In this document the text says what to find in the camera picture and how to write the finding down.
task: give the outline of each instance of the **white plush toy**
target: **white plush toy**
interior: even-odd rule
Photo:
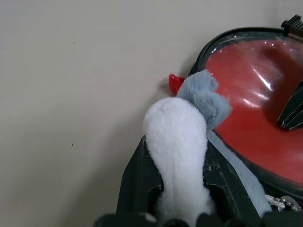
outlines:
[[[149,108],[143,128],[149,153],[164,182],[155,208],[159,225],[176,218],[195,227],[201,213],[215,210],[209,190],[203,186],[207,148],[204,117],[190,102],[166,98]]]

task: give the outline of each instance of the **scratched plastic surface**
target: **scratched plastic surface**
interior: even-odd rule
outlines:
[[[254,164],[302,185],[303,129],[284,131],[277,120],[303,80],[303,45],[277,38],[212,48],[206,68],[232,105],[217,132]]]

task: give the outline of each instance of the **metal chain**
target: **metal chain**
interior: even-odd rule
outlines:
[[[285,209],[287,206],[290,207],[293,211],[302,211],[302,208],[297,203],[297,201],[288,195],[282,196],[281,198],[275,198],[270,195],[265,195],[265,197],[270,205],[278,207],[279,212],[282,212],[283,209]]]

